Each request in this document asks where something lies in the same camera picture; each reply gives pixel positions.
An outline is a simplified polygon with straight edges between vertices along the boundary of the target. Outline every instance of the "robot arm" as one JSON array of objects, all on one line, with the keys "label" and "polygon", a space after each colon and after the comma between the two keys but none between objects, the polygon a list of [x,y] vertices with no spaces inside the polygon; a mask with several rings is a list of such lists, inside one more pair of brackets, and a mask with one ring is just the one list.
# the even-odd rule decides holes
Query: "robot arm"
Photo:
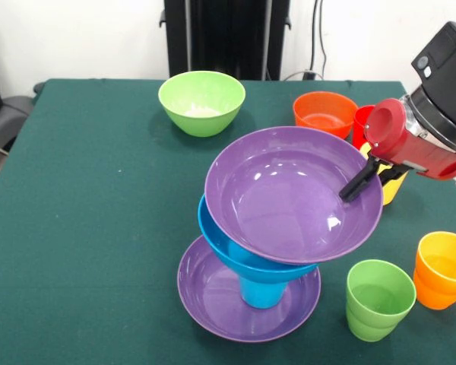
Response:
[{"label": "robot arm", "polygon": [[382,185],[410,169],[433,179],[456,176],[456,23],[448,22],[413,60],[422,84],[400,100],[378,103],[365,136],[372,146],[365,168],[340,191],[351,202],[377,173]]}]

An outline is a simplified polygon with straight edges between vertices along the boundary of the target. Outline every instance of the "table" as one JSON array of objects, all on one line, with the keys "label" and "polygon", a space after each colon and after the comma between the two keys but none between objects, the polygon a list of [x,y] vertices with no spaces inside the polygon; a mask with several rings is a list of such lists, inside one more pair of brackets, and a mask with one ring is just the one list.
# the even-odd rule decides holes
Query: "table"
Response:
[{"label": "table", "polygon": [[52,80],[0,175],[0,365],[208,363],[456,364],[456,305],[417,303],[384,340],[349,332],[345,278],[362,259],[412,274],[417,243],[456,232],[456,188],[411,173],[371,238],[321,265],[308,322],[265,344],[206,332],[182,307],[176,269],[200,234],[211,161],[256,129],[292,125],[292,102],[331,90],[360,106],[399,97],[396,82],[244,82],[233,124],[207,139],[178,130],[160,81]]}]

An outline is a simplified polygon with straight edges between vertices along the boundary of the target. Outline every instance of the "purple bowl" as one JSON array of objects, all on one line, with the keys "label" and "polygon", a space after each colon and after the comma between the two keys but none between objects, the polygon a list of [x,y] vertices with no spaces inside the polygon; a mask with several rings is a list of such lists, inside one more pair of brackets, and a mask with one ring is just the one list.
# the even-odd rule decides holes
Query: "purple bowl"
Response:
[{"label": "purple bowl", "polygon": [[321,293],[321,275],[316,268],[292,280],[276,306],[256,309],[243,301],[238,275],[200,236],[179,263],[177,287],[182,304],[201,327],[232,341],[265,342],[291,333],[311,316]]},{"label": "purple bowl", "polygon": [[295,265],[360,246],[382,213],[377,177],[351,203],[338,192],[366,164],[351,144],[316,129],[276,127],[241,137],[214,160],[204,194],[211,217],[240,246]]}]

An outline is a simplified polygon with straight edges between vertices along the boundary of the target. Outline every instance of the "blue funnel-shaped cup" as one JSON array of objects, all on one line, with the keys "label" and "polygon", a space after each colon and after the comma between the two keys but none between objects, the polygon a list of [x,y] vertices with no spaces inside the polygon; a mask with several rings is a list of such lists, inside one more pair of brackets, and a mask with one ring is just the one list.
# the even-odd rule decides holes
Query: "blue funnel-shaped cup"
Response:
[{"label": "blue funnel-shaped cup", "polygon": [[275,306],[289,281],[300,278],[317,267],[317,264],[299,266],[270,261],[242,248],[214,222],[204,196],[199,203],[198,220],[204,238],[216,256],[239,276],[242,298],[255,308]]}]

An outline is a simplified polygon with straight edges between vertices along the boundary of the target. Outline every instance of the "yellow-orange cup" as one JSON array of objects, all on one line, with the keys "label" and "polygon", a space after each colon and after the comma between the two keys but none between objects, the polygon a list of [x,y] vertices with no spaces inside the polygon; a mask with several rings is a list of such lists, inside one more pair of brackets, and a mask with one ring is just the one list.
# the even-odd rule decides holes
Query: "yellow-orange cup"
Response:
[{"label": "yellow-orange cup", "polygon": [[[365,156],[365,158],[368,158],[368,153],[370,152],[370,144],[368,142],[364,143],[363,146],[359,149],[359,152]],[[378,173],[386,169],[390,169],[390,166],[380,165]],[[385,184],[383,187],[383,205],[392,203],[392,200],[394,200],[399,188],[404,182],[405,176],[407,176],[407,173],[398,179],[390,180]]]},{"label": "yellow-orange cup", "polygon": [[413,282],[417,300],[430,309],[456,302],[456,233],[432,232],[420,240]]}]

